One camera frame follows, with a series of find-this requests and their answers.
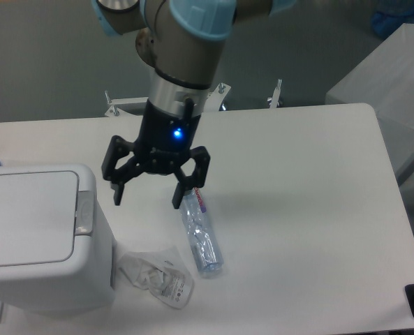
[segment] gray floor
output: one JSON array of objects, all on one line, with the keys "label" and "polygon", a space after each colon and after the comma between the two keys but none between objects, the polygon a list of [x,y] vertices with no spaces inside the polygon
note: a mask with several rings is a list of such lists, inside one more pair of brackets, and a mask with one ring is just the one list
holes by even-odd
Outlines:
[{"label": "gray floor", "polygon": [[[236,26],[214,84],[232,86],[230,109],[265,107],[277,78],[286,106],[325,93],[379,44],[373,0],[298,0],[270,20]],[[108,38],[89,0],[0,2],[0,122],[99,117],[103,92],[147,96],[149,71],[135,34]]]}]

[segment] blue led light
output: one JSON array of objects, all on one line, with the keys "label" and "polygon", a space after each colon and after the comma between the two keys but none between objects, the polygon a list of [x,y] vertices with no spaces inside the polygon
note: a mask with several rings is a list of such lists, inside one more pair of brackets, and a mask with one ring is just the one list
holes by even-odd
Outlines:
[{"label": "blue led light", "polygon": [[181,140],[184,137],[184,134],[180,128],[176,129],[172,134],[176,140]]}]

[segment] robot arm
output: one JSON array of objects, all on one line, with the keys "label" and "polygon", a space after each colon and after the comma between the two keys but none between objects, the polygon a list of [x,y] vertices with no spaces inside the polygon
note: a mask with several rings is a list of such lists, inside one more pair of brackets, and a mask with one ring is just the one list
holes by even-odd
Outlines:
[{"label": "robot arm", "polygon": [[[204,186],[210,156],[191,149],[209,88],[232,25],[290,7],[295,0],[92,0],[105,31],[124,34],[148,26],[154,36],[155,76],[135,142],[114,136],[103,178],[120,204],[124,184],[143,172],[174,174],[178,209],[185,192]],[[119,159],[134,153],[126,164]],[[182,165],[195,161],[191,176]]]}]

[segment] light blue joint cover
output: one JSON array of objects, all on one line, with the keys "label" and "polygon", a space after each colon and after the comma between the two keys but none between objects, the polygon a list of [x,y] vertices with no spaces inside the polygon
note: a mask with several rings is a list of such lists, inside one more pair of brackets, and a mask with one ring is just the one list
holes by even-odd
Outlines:
[{"label": "light blue joint cover", "polygon": [[270,16],[292,7],[295,2],[296,0],[273,0]]},{"label": "light blue joint cover", "polygon": [[232,30],[236,0],[170,0],[170,10],[176,21],[194,36],[225,40]]},{"label": "light blue joint cover", "polygon": [[142,13],[143,21],[145,21],[146,27],[149,27],[148,22],[146,21],[145,6],[146,0],[140,0],[140,13]]},{"label": "light blue joint cover", "polygon": [[91,0],[91,2],[92,2],[92,7],[94,7],[95,14],[98,18],[98,21],[100,22],[101,27],[103,28],[105,34],[108,36],[120,36],[120,34],[117,33],[115,29],[112,28],[110,23],[106,20],[96,0]]}]

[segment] crushed plastic bottle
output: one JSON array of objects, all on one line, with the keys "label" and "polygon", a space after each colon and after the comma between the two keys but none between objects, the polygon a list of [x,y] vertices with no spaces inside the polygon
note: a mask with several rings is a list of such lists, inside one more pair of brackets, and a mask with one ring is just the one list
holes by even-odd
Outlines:
[{"label": "crushed plastic bottle", "polygon": [[201,274],[214,274],[221,270],[222,254],[198,188],[184,196],[180,212],[198,271]]}]

